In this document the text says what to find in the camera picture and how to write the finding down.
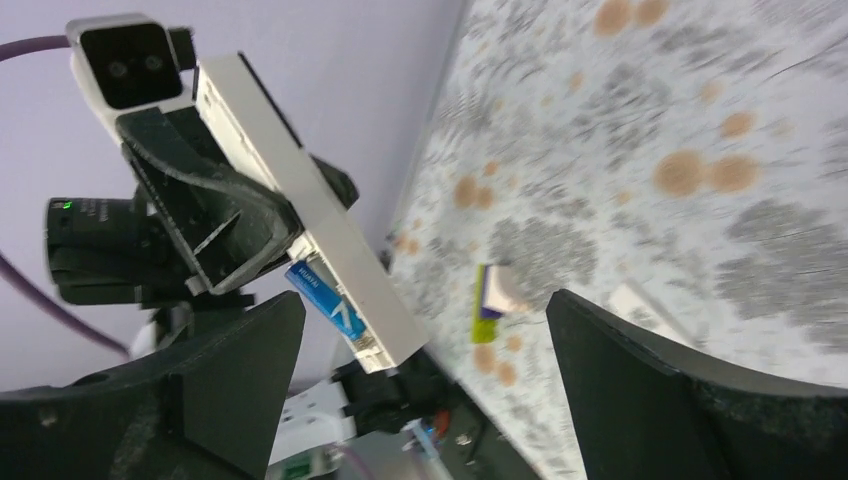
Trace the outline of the blue battery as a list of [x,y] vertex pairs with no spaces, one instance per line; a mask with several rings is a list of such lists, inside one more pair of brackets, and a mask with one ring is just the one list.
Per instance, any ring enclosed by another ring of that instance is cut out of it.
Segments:
[[285,276],[348,340],[362,337],[366,326],[355,309],[306,261],[294,262]]

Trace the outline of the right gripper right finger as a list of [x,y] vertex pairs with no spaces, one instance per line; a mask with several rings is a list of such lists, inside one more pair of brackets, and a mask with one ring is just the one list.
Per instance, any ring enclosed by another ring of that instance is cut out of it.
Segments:
[[847,392],[741,367],[568,290],[546,309],[591,479],[843,479]]

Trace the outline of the white rectangular stick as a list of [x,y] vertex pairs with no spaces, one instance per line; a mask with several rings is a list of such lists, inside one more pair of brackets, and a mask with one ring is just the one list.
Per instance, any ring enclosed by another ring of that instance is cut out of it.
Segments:
[[634,280],[625,280],[608,296],[608,310],[624,320],[690,348],[694,336]]

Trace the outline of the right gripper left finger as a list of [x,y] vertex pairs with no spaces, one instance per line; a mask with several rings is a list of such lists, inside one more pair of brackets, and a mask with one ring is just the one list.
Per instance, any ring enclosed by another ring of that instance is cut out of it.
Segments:
[[1,396],[5,479],[261,479],[301,346],[291,291],[65,387]]

